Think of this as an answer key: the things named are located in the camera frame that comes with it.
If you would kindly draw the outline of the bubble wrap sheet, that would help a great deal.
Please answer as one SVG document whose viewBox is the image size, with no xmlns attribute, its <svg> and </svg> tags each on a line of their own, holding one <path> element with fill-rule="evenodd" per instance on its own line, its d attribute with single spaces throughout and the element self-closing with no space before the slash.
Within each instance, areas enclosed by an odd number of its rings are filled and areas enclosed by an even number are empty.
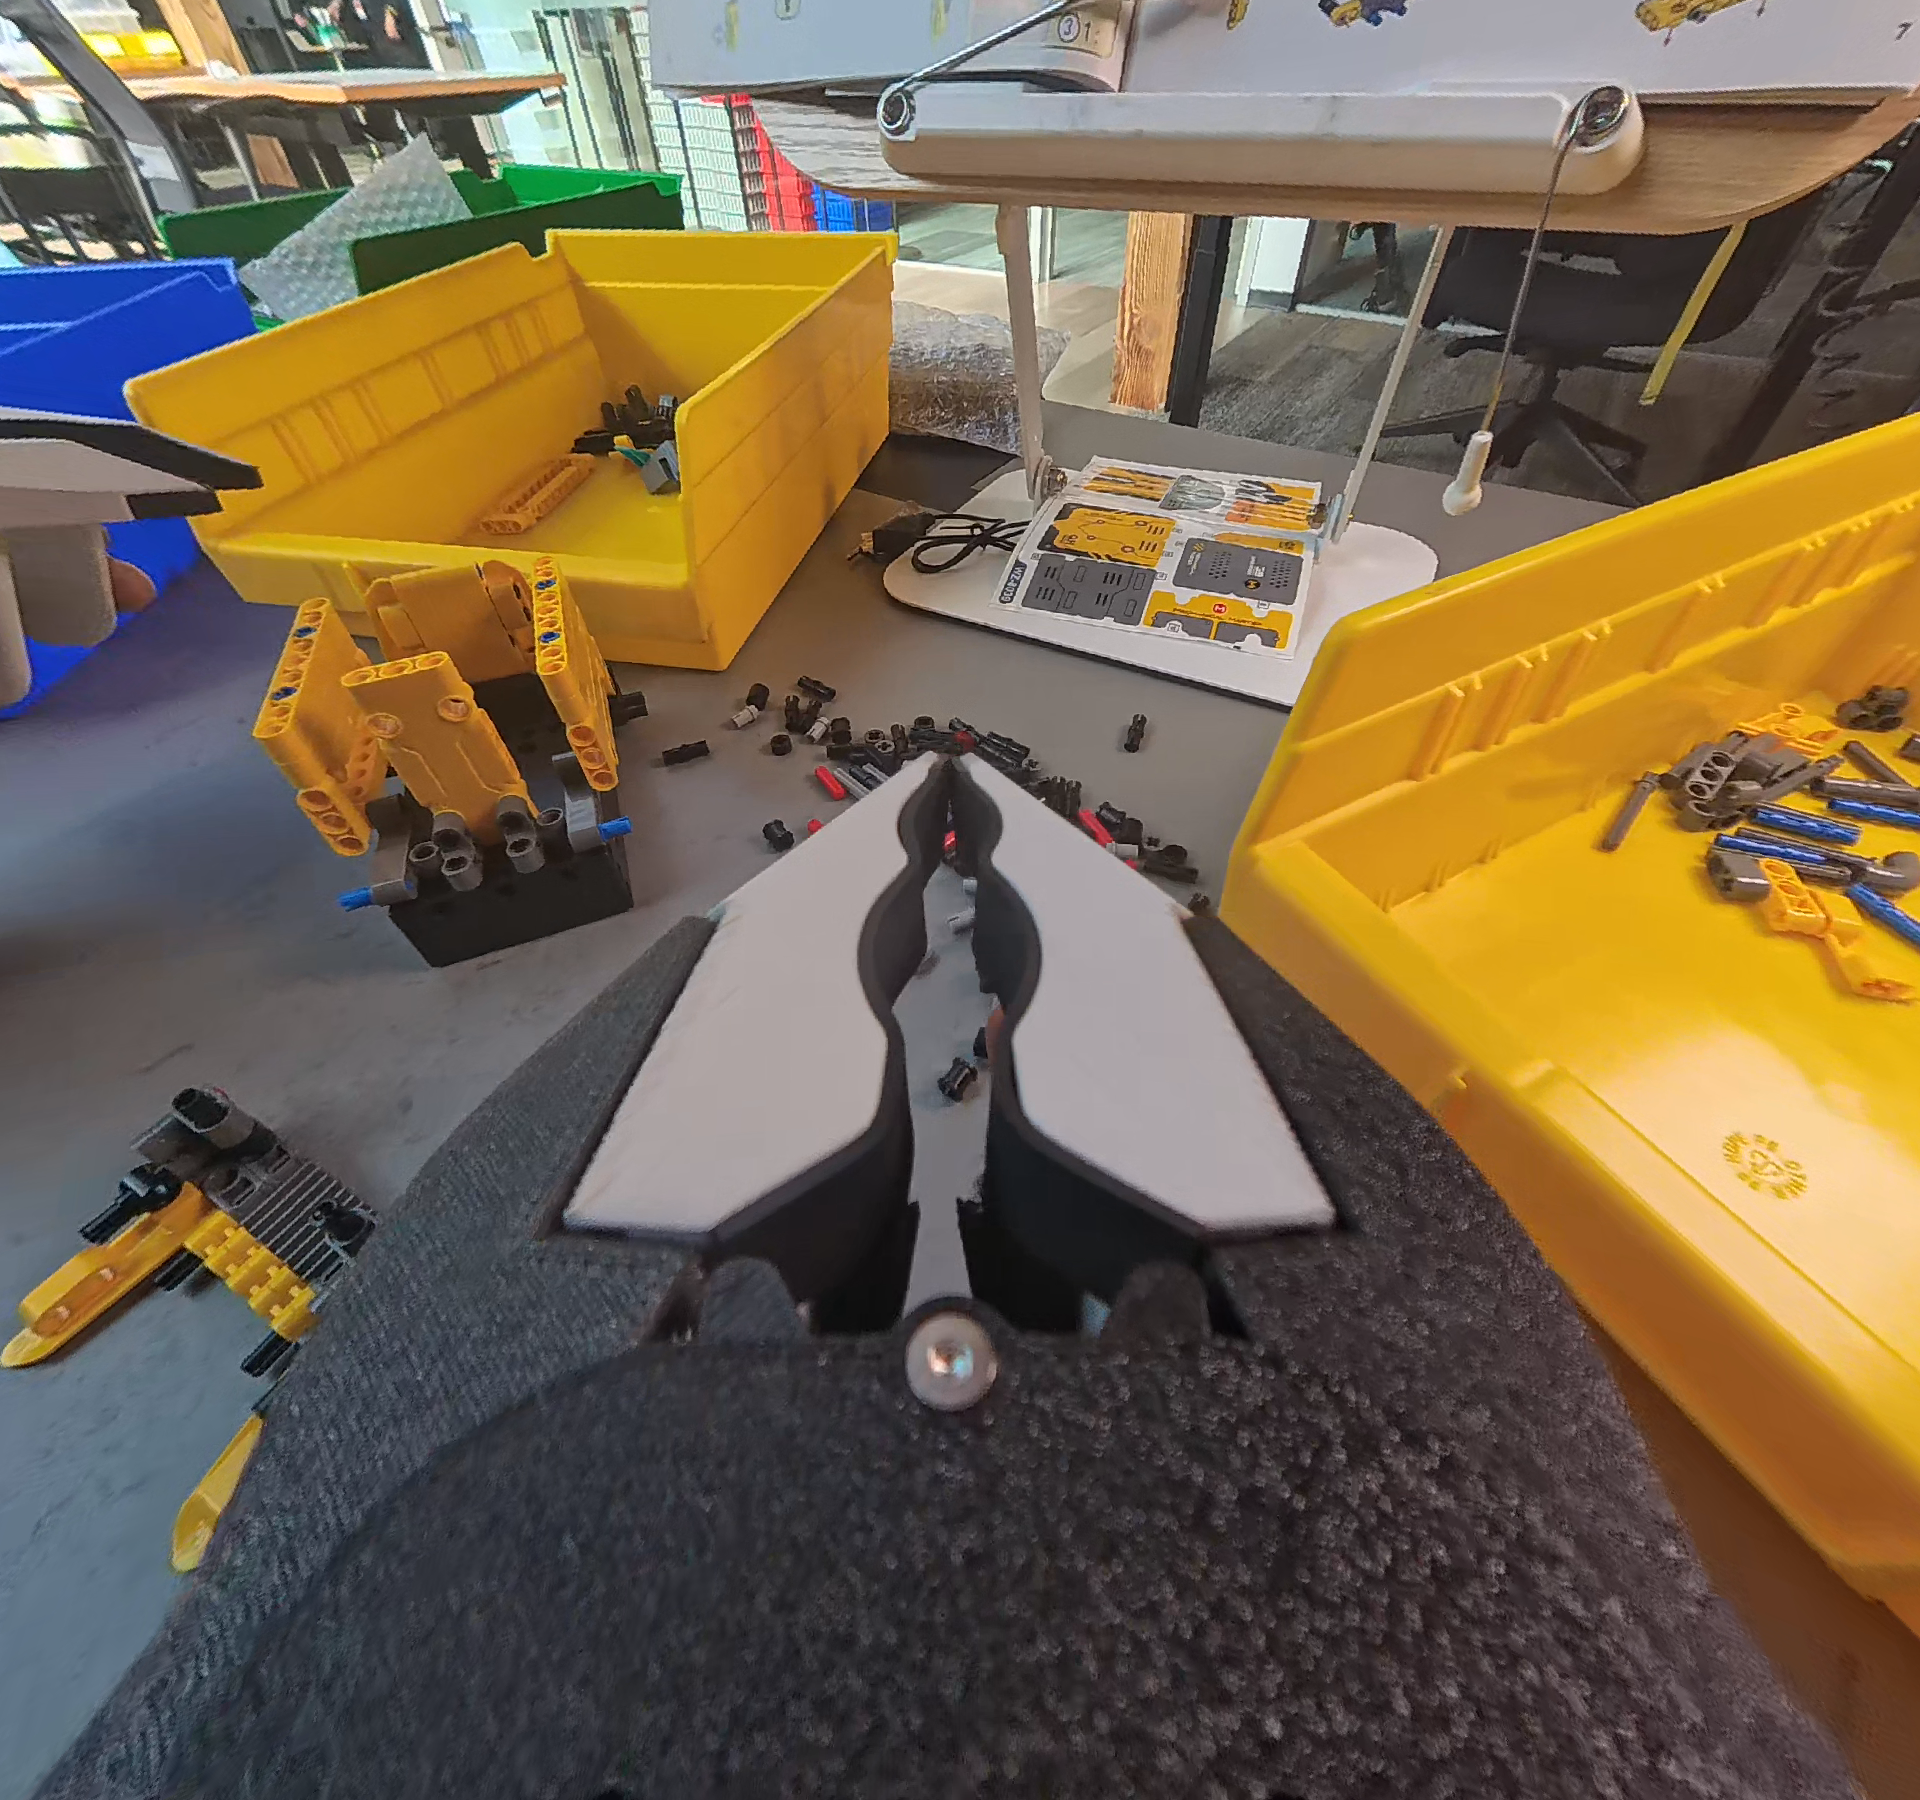
<svg viewBox="0 0 1920 1800">
<path fill-rule="evenodd" d="M 887 398 L 893 435 L 1020 452 L 1012 333 L 995 316 L 898 299 Z"/>
<path fill-rule="evenodd" d="M 360 295 L 353 248 L 372 237 L 467 222 L 472 213 L 424 135 L 266 256 L 238 267 L 240 288 L 275 320 L 291 322 Z"/>
</svg>

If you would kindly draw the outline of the grey grille yellow lego assembly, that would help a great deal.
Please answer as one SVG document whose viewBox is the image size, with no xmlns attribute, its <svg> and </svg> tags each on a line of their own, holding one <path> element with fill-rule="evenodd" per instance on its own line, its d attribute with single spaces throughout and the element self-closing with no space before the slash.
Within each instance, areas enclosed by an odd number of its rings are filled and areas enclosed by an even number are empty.
<svg viewBox="0 0 1920 1800">
<path fill-rule="evenodd" d="M 177 1574 L 201 1565 L 258 1448 L 279 1383 L 375 1228 L 375 1213 L 365 1201 L 322 1166 L 284 1150 L 250 1164 L 212 1168 L 197 1192 L 206 1207 L 187 1233 L 171 1284 L 225 1284 L 266 1324 L 266 1337 L 240 1362 L 240 1370 L 260 1383 L 260 1395 L 175 1518 L 171 1563 Z"/>
</svg>

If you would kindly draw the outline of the wooden table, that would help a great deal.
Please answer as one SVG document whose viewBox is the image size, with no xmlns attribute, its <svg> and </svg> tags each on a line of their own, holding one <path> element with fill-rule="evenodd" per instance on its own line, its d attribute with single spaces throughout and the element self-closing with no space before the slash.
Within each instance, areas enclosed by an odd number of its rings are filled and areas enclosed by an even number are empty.
<svg viewBox="0 0 1920 1800">
<path fill-rule="evenodd" d="M 462 164 L 490 179 L 493 156 L 473 123 L 524 100 L 554 103 L 564 80 L 556 70 L 351 70 L 332 74 L 175 74 L 120 80 L 106 69 L 85 94 L 75 82 L 48 74 L 3 74 L 5 98 L 25 104 L 42 88 L 81 100 L 106 139 L 108 162 L 125 172 L 148 213 L 188 213 L 203 204 L 193 172 L 179 154 L 179 121 L 210 119 L 236 156 L 245 137 L 266 137 L 306 150 L 349 146 L 375 123 L 419 133 L 451 132 Z"/>
</svg>

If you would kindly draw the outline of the sticker sheet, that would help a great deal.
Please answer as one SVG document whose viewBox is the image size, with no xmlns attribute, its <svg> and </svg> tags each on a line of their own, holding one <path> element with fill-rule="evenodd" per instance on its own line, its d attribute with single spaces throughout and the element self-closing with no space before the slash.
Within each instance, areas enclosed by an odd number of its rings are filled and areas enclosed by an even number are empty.
<svg viewBox="0 0 1920 1800">
<path fill-rule="evenodd" d="M 1313 481 L 1095 458 L 1024 528 L 995 601 L 1280 662 L 1327 530 Z"/>
</svg>

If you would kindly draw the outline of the yellow black lego robot model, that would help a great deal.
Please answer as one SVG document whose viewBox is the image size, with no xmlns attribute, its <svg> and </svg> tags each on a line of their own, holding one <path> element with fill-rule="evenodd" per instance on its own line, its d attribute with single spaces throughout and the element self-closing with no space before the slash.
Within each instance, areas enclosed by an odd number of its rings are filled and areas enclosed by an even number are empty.
<svg viewBox="0 0 1920 1800">
<path fill-rule="evenodd" d="M 489 558 L 372 583 L 372 654 L 301 603 L 254 736 L 375 908 L 446 969 L 632 908 L 614 689 L 560 565 Z"/>
</svg>

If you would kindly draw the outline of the yellow plastic bin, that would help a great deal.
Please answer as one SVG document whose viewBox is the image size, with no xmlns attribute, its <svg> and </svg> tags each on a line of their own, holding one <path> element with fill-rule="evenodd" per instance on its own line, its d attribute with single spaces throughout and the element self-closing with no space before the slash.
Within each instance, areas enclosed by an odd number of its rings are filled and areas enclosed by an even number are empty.
<svg viewBox="0 0 1920 1800">
<path fill-rule="evenodd" d="M 1418 1099 L 1603 1332 L 1916 1627 L 1916 1005 L 1719 899 L 1633 781 L 1916 687 L 1903 418 L 1342 620 L 1225 924 Z"/>
<path fill-rule="evenodd" d="M 196 522 L 258 604 L 551 556 L 611 662 L 724 670 L 890 432 L 893 232 L 551 231 L 134 377 L 155 430 L 260 470 Z M 596 462 L 525 536 L 473 528 L 604 400 L 674 395 L 681 487 Z"/>
</svg>

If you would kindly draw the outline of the pile of small lego pins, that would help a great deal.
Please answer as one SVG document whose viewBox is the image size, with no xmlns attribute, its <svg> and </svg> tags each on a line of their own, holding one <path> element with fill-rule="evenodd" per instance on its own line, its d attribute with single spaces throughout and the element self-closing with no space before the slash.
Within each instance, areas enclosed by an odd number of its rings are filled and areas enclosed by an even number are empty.
<svg viewBox="0 0 1920 1800">
<path fill-rule="evenodd" d="M 881 792 L 907 762 L 975 756 L 1075 833 L 1114 853 L 1192 908 L 1205 908 L 1199 853 L 1175 826 L 1107 787 L 1114 765 L 1140 756 L 1153 734 L 1132 715 L 1100 753 L 1069 756 L 976 718 L 942 710 L 861 710 L 846 689 L 801 674 L 785 683 L 739 683 L 724 698 L 680 698 L 662 681 L 642 689 L 637 730 L 621 736 L 621 794 L 630 799 L 647 866 L 708 861 L 768 865 L 841 809 Z"/>
</svg>

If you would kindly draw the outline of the loose blue grey lego parts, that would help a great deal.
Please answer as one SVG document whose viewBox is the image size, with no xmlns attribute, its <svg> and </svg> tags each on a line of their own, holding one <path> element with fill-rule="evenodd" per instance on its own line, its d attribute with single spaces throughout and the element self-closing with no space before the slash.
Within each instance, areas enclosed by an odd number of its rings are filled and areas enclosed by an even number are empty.
<svg viewBox="0 0 1920 1800">
<path fill-rule="evenodd" d="M 1595 849 L 1621 853 L 1656 807 L 1717 901 L 1810 946 L 1839 992 L 1916 1007 L 1914 709 L 1914 687 L 1881 681 L 1738 720 L 1633 780 Z"/>
</svg>

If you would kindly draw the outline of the loose black yellow lego parts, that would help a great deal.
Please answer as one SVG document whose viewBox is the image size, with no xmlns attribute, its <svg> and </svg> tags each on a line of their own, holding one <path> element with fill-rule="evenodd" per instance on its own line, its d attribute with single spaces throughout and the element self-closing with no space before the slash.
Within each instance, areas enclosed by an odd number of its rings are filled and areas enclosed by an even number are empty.
<svg viewBox="0 0 1920 1800">
<path fill-rule="evenodd" d="M 627 384 L 621 398 L 601 403 L 599 419 L 582 428 L 564 454 L 499 490 L 473 528 L 490 539 L 525 536 L 582 492 L 603 460 L 633 470 L 649 494 L 675 492 L 681 487 L 677 410 L 677 398 L 650 398 L 636 382 Z"/>
</svg>

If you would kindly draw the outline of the white book stand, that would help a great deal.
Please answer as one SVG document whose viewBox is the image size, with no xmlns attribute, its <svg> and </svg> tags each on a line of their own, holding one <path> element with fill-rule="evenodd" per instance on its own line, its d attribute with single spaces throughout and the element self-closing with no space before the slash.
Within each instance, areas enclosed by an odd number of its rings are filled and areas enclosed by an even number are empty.
<svg viewBox="0 0 1920 1800">
<path fill-rule="evenodd" d="M 757 95 L 799 170 L 861 200 L 1090 205 L 1190 218 L 1164 410 L 1196 425 L 1229 220 L 1427 222 L 1421 313 L 1457 229 L 1676 237 L 1798 201 L 1916 123 L 1916 88 L 1870 95 L 1649 95 L 1438 85 L 1394 94 L 1041 92 L 965 77 L 982 44 L 881 94 Z"/>
</svg>

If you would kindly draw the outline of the stack of red blue crates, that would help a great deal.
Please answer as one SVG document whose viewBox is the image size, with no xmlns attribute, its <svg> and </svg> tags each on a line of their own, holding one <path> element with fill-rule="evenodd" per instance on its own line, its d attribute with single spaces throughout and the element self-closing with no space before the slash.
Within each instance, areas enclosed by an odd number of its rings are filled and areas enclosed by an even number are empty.
<svg viewBox="0 0 1920 1800">
<path fill-rule="evenodd" d="M 809 179 L 773 144 L 747 95 L 647 94 L 662 172 L 680 184 L 686 229 L 893 231 L 893 204 L 854 200 Z"/>
</svg>

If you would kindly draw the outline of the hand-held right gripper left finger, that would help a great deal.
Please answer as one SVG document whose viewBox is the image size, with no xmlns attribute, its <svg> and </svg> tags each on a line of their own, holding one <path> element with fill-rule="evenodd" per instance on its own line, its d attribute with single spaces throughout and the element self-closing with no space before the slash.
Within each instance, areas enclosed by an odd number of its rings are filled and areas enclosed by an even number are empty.
<svg viewBox="0 0 1920 1800">
<path fill-rule="evenodd" d="M 704 948 L 563 1209 L 573 1234 L 767 1260 L 801 1302 L 899 1223 L 896 1003 L 926 951 L 947 761 L 918 756 L 711 913 Z"/>
</svg>

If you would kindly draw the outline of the blue plastic bin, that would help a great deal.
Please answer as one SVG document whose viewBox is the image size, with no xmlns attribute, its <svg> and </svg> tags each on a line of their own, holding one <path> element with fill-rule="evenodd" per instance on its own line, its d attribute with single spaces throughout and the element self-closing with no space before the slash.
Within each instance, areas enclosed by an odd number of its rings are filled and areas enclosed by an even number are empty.
<svg viewBox="0 0 1920 1800">
<path fill-rule="evenodd" d="M 125 384 L 255 331 L 252 305 L 229 258 L 122 260 L 75 267 L 3 267 L 2 386 L 3 405 L 65 416 L 129 418 Z M 203 554 L 187 517 L 150 517 L 108 527 L 108 550 L 150 577 L 157 593 L 175 586 Z M 27 573 L 3 577 L 3 670 L 31 663 L 31 680 L 3 721 L 18 718 L 90 660 L 104 642 L 48 639 L 21 615 L 21 662 L 5 639 L 25 604 Z"/>
</svg>

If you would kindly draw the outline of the yellow lego blade with connector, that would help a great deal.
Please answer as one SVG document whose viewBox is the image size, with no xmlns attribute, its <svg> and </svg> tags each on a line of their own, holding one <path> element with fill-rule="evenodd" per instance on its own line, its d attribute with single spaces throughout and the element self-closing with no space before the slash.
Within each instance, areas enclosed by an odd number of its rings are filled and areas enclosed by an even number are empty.
<svg viewBox="0 0 1920 1800">
<path fill-rule="evenodd" d="M 60 1354 L 148 1282 L 177 1287 L 203 1264 L 207 1234 L 232 1223 L 213 1201 L 213 1177 L 287 1156 L 273 1126 L 215 1087 L 187 1087 L 137 1141 L 108 1209 L 81 1227 L 83 1249 L 18 1303 L 18 1330 L 2 1362 L 16 1370 Z"/>
</svg>

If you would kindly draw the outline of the black office chair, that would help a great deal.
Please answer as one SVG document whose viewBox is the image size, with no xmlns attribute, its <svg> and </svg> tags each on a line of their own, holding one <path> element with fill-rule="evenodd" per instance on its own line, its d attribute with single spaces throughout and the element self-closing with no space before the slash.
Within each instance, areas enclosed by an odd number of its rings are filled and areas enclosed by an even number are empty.
<svg viewBox="0 0 1920 1800">
<path fill-rule="evenodd" d="M 1643 440 L 1578 412 L 1559 395 L 1566 373 L 1649 373 L 1627 359 L 1628 349 L 1661 351 L 1681 327 L 1711 260 L 1726 252 L 1682 343 L 1710 343 L 1735 333 L 1800 252 L 1829 200 L 1824 187 L 1738 231 L 1692 235 L 1546 231 L 1538 260 L 1523 274 L 1532 246 L 1523 229 L 1463 229 L 1451 241 L 1424 327 L 1469 327 L 1445 343 L 1445 358 L 1501 351 L 1517 294 L 1519 331 L 1509 359 L 1532 371 L 1519 400 L 1496 410 L 1486 465 L 1514 467 L 1530 447 L 1549 439 L 1623 505 L 1636 505 L 1633 478 Z"/>
</svg>

